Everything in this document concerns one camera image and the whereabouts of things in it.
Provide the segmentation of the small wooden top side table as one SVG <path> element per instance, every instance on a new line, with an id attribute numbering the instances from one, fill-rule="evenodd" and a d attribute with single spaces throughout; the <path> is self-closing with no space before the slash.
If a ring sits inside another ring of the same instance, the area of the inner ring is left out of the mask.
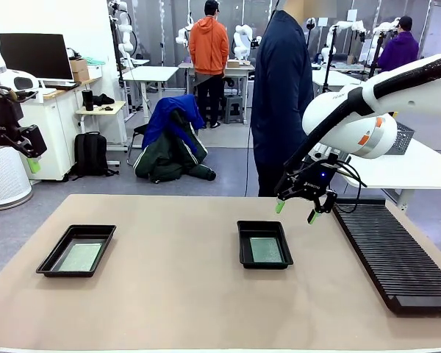
<path id="1" fill-rule="evenodd" d="M 104 104 L 102 106 L 94 106 L 92 110 L 86 110 L 85 107 L 80 107 L 76 111 L 76 115 L 79 116 L 79 127 L 82 134 L 87 132 L 85 127 L 85 119 L 87 117 L 92 118 L 94 124 L 98 124 L 98 117 L 109 116 L 115 118 L 118 123 L 118 134 L 120 142 L 110 143 L 107 148 L 109 151 L 123 151 L 128 152 L 128 137 L 126 134 L 126 126 L 123 118 L 123 112 L 126 102 L 115 101 L 113 104 Z"/>

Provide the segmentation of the black ESD tray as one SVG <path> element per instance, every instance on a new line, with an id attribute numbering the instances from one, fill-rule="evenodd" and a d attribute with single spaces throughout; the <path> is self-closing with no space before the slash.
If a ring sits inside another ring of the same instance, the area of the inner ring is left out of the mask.
<path id="1" fill-rule="evenodd" d="M 238 221 L 239 261 L 246 269 L 284 270 L 292 265 L 293 258 L 287 244 L 283 226 L 278 221 Z M 254 263 L 251 254 L 250 238 L 276 238 L 279 242 L 282 263 Z"/>
<path id="2" fill-rule="evenodd" d="M 92 277 L 112 240 L 115 230 L 116 225 L 70 225 L 47 257 L 37 267 L 36 273 L 45 277 L 56 278 Z M 57 261 L 73 242 L 102 242 L 102 247 L 93 267 L 90 271 L 55 271 L 54 267 Z"/>

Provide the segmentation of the white cabinet with wooden top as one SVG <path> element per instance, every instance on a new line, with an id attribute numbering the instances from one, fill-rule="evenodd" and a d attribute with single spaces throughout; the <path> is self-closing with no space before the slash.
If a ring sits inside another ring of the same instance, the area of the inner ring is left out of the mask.
<path id="1" fill-rule="evenodd" d="M 82 106 L 81 92 L 91 89 L 97 79 L 90 79 L 73 90 L 56 90 L 21 105 L 24 117 L 20 125 L 39 127 L 47 150 L 38 159 L 40 170 L 31 172 L 22 159 L 30 181 L 63 181 L 74 166 L 74 139 L 80 133 L 76 111 Z"/>

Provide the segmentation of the green circuit board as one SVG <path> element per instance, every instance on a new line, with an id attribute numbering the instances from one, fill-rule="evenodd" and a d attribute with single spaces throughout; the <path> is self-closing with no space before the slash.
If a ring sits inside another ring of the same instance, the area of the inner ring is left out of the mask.
<path id="1" fill-rule="evenodd" d="M 282 263 L 283 255 L 276 238 L 250 238 L 254 263 Z"/>
<path id="2" fill-rule="evenodd" d="M 90 271 L 102 242 L 73 242 L 57 261 L 55 271 Z"/>

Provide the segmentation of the person in purple hoodie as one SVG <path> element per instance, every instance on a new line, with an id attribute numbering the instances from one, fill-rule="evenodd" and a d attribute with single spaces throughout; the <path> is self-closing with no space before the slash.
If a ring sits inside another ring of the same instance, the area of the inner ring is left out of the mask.
<path id="1" fill-rule="evenodd" d="M 412 25 L 411 17 L 405 15 L 400 18 L 398 34 L 387 43 L 378 59 L 381 72 L 392 71 L 417 60 L 419 44 L 412 35 Z"/>

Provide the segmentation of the person in orange hoodie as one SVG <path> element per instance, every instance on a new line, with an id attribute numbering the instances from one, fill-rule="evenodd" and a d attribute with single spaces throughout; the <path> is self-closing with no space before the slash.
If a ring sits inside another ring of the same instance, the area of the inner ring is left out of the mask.
<path id="1" fill-rule="evenodd" d="M 218 21 L 218 13 L 218 1 L 206 0 L 205 16 L 193 25 L 189 40 L 198 107 L 204 125 L 212 129 L 220 126 L 219 104 L 229 57 L 229 39 L 226 27 Z"/>

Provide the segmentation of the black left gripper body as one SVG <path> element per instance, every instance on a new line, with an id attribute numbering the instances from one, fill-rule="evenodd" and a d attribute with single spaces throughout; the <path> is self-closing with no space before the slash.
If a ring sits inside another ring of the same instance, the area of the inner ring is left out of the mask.
<path id="1" fill-rule="evenodd" d="M 23 113 L 18 102 L 0 98 L 0 146 L 13 146 L 22 141 L 18 123 L 21 118 Z"/>

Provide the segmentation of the grey mesh basket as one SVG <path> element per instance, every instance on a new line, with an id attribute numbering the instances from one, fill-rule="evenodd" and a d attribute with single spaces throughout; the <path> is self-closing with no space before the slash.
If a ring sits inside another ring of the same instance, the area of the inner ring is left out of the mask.
<path id="1" fill-rule="evenodd" d="M 413 138 L 415 131 L 408 126 L 397 123 L 397 136 L 394 141 L 394 144 L 390 148 L 390 150 L 386 153 L 386 155 L 405 155 L 407 148 Z"/>

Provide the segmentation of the grey background workbench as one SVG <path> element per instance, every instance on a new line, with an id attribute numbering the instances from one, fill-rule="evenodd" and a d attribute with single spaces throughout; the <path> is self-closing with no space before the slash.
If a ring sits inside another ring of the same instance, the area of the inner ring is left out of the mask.
<path id="1" fill-rule="evenodd" d="M 185 83 L 185 93 L 192 93 L 193 79 L 194 79 L 194 68 L 192 63 L 180 63 L 178 64 L 178 69 L 184 71 L 184 83 Z M 243 108 L 242 108 L 242 123 L 246 124 L 246 109 L 248 100 L 248 76 L 250 73 L 254 72 L 254 67 L 252 65 L 241 65 L 238 68 L 226 68 L 225 75 L 226 78 L 238 79 L 239 80 L 239 92 L 243 97 Z"/>

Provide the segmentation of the black backpack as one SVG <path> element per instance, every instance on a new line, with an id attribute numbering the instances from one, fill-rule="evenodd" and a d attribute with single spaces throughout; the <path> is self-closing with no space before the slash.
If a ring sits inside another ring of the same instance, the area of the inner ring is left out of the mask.
<path id="1" fill-rule="evenodd" d="M 74 181 L 82 177 L 111 177 L 119 175 L 119 171 L 108 166 L 107 140 L 99 132 L 78 134 L 74 141 L 75 164 L 71 169 Z"/>

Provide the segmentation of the person in navy jacket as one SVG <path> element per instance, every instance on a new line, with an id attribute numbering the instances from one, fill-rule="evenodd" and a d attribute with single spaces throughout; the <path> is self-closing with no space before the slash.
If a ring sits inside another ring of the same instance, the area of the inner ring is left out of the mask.
<path id="1" fill-rule="evenodd" d="M 286 0 L 272 15 L 257 52 L 251 131 L 259 197 L 275 196 L 284 164 L 306 138 L 302 118 L 313 86 L 303 19 L 304 0 Z"/>

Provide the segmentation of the white side table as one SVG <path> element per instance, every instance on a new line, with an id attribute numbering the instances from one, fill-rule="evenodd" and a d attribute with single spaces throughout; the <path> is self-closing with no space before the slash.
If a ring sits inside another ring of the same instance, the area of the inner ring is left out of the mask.
<path id="1" fill-rule="evenodd" d="M 369 189 L 384 191 L 403 212 L 416 190 L 441 190 L 441 154 L 415 139 L 403 155 L 353 156 L 350 164 Z"/>

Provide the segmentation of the grey plastic stool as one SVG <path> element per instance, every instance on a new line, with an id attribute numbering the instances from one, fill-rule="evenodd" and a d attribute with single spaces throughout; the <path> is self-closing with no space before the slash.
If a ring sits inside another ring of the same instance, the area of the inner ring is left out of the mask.
<path id="1" fill-rule="evenodd" d="M 224 123 L 243 123 L 244 109 L 243 109 L 243 97 L 239 95 L 226 95 L 225 96 L 225 110 L 224 110 Z"/>

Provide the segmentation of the white background desk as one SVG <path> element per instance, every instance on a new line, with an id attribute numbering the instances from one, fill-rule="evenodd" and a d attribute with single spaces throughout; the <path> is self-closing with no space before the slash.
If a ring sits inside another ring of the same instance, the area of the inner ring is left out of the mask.
<path id="1" fill-rule="evenodd" d="M 149 117 L 146 87 L 154 82 L 157 87 L 158 99 L 163 98 L 163 85 L 179 70 L 175 66 L 139 66 L 122 75 L 123 82 L 136 82 L 142 93 L 144 117 Z"/>

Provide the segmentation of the chair with draped jackets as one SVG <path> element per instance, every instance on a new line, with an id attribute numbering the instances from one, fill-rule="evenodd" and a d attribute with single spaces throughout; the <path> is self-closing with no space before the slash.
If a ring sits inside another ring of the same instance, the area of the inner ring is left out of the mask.
<path id="1" fill-rule="evenodd" d="M 216 173 L 203 164 L 207 148 L 197 131 L 204 125 L 193 95 L 165 97 L 147 124 L 134 128 L 141 135 L 141 153 L 132 164 L 136 177 L 158 184 L 183 175 L 213 181 Z"/>

